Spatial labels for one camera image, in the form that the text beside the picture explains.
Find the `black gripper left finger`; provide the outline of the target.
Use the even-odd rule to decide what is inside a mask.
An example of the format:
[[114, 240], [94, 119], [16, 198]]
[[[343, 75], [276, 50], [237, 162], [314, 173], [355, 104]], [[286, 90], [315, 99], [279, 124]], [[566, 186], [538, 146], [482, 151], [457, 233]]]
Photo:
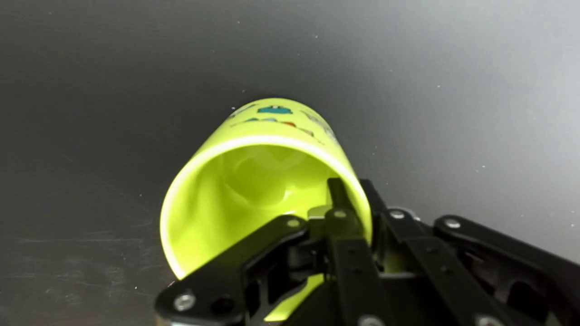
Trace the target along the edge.
[[154, 300], [169, 326], [259, 326], [285, 298], [308, 291], [283, 326], [390, 326], [386, 293], [346, 184], [326, 182], [319, 218], [277, 215]]

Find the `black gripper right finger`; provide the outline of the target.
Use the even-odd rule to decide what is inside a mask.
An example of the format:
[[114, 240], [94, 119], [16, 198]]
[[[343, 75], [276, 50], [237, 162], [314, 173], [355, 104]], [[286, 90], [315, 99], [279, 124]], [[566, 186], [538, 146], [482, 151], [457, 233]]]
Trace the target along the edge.
[[363, 179], [373, 251], [386, 284], [442, 326], [580, 326], [580, 264], [477, 220], [446, 213], [426, 224], [388, 206]]

